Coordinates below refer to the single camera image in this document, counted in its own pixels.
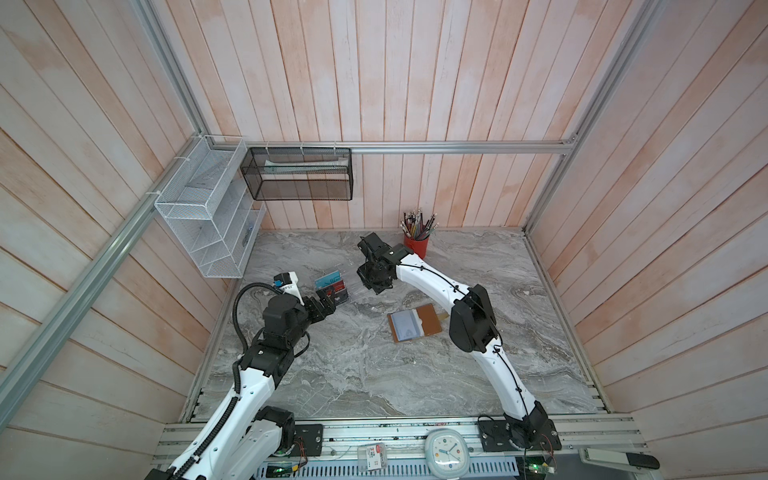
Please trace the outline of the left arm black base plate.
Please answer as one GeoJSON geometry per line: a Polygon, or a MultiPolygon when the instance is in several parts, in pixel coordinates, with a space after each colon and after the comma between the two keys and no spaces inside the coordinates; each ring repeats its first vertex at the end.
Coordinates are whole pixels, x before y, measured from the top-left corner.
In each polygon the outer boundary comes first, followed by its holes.
{"type": "Polygon", "coordinates": [[[297,424],[293,430],[293,443],[285,450],[288,458],[313,458],[322,454],[324,425],[322,423],[297,424]]]}

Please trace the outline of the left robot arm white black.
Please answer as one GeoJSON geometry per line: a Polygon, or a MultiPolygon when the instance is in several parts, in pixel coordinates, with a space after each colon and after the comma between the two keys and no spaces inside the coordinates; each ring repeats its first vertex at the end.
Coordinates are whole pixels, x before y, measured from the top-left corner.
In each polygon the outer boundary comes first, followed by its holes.
{"type": "Polygon", "coordinates": [[[246,285],[236,296],[232,320],[244,350],[232,364],[233,386],[202,431],[171,465],[152,469],[149,479],[249,479],[271,455],[296,445],[292,412],[266,405],[299,356],[295,347],[307,338],[310,325],[336,310],[335,301],[318,290],[300,296],[288,287],[262,282],[246,285]],[[252,288],[265,288],[269,299],[263,327],[253,340],[243,336],[238,321],[242,296],[252,288]]]}

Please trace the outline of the clear acrylic card display stand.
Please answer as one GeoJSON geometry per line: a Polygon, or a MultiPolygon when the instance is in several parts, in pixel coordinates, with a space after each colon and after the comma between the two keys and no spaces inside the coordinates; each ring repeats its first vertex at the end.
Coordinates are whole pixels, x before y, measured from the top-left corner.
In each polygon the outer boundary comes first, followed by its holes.
{"type": "Polygon", "coordinates": [[[315,289],[314,282],[317,278],[327,273],[331,273],[332,271],[338,270],[341,273],[342,280],[344,281],[346,285],[346,289],[349,293],[349,301],[344,304],[351,303],[352,301],[361,300],[366,298],[367,296],[372,295],[372,291],[364,286],[363,281],[358,275],[357,270],[360,265],[361,265],[361,262],[355,259],[332,260],[330,264],[322,267],[319,273],[315,276],[313,281],[314,289],[315,289]]]}

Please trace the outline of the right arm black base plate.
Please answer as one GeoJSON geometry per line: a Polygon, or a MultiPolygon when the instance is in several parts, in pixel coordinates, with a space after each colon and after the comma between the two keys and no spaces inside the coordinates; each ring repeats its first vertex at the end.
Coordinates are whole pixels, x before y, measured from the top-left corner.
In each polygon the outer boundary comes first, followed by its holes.
{"type": "Polygon", "coordinates": [[[551,419],[546,419],[540,428],[526,432],[517,421],[510,423],[506,419],[497,420],[481,415],[477,419],[477,427],[484,452],[549,452],[562,449],[559,433],[551,419]]]}

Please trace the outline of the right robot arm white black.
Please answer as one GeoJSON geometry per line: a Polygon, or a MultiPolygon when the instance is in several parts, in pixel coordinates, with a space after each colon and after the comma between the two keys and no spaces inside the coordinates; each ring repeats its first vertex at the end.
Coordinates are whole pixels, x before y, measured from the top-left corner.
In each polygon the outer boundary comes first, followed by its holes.
{"type": "Polygon", "coordinates": [[[358,248],[365,262],[358,267],[357,274],[367,289],[380,294],[400,280],[426,294],[450,314],[450,339],[460,350],[472,355],[493,386],[511,443],[525,450],[538,447],[549,430],[549,417],[504,351],[485,287],[460,283],[428,265],[406,246],[391,246],[375,233],[363,236],[358,248]]]}

